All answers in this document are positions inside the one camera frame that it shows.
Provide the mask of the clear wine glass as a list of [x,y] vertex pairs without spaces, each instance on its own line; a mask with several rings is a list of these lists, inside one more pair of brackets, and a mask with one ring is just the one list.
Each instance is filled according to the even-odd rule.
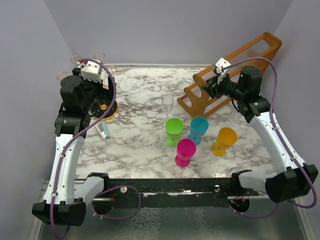
[[161,108],[163,113],[165,114],[165,118],[166,120],[168,119],[168,116],[170,114],[170,112],[172,111],[174,106],[174,99],[172,96],[164,96],[162,98],[162,102],[161,102]]

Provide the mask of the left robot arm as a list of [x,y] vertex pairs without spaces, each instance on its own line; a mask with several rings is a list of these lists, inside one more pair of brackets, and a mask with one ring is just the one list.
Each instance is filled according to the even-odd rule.
[[91,173],[75,188],[77,161],[90,126],[89,111],[100,97],[116,103],[116,84],[108,78],[109,89],[100,77],[65,77],[60,83],[62,104],[55,120],[55,157],[48,187],[32,214],[51,226],[80,226],[87,206],[102,219],[112,219],[113,209],[182,208],[213,206],[213,180],[111,179],[106,173]]

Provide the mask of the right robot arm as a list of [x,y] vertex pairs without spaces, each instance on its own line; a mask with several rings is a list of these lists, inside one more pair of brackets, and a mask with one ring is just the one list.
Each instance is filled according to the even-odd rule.
[[318,200],[314,182],[319,174],[315,165],[308,165],[295,151],[277,122],[273,103],[260,94],[262,74],[254,66],[244,66],[238,82],[233,82],[227,66],[215,65],[215,76],[203,86],[211,98],[227,96],[244,116],[266,147],[275,165],[274,176],[260,176],[251,170],[232,174],[229,189],[240,196],[247,189],[264,194],[275,203],[313,194],[312,208]]

